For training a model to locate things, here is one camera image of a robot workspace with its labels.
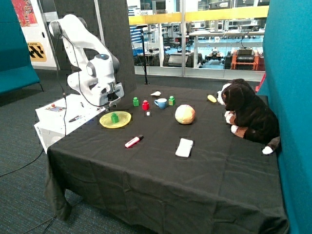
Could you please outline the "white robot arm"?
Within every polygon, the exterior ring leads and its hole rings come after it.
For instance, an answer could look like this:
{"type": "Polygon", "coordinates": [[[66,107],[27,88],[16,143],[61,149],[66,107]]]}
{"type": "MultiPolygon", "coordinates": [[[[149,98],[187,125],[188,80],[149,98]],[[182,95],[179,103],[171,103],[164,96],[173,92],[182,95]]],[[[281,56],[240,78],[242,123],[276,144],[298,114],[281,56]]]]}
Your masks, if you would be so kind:
{"type": "Polygon", "coordinates": [[[78,68],[68,76],[67,83],[79,93],[81,101],[97,108],[116,106],[124,97],[122,83],[115,79],[119,60],[86,29],[82,18],[66,15],[50,22],[49,31],[63,40],[71,65],[78,68]]]}

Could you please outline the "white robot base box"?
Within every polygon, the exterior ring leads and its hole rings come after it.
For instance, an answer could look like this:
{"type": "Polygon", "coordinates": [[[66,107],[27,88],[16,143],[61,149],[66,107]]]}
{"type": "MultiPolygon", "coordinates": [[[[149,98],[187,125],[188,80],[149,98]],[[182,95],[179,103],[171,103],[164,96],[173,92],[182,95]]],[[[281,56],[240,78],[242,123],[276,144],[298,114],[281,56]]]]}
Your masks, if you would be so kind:
{"type": "Polygon", "coordinates": [[[39,122],[34,128],[43,149],[47,149],[105,110],[84,102],[80,95],[70,94],[36,109],[39,122]]]}

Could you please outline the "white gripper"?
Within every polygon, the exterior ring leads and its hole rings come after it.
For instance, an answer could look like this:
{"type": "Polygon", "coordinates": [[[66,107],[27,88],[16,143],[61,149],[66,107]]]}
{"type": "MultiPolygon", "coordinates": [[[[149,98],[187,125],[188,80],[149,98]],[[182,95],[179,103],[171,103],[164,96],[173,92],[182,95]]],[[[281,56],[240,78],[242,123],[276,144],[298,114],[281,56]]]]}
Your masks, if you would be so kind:
{"type": "Polygon", "coordinates": [[[101,91],[99,99],[100,106],[106,106],[105,111],[110,111],[110,106],[117,107],[117,103],[124,97],[124,90],[121,82],[109,83],[105,89],[101,91]]]}

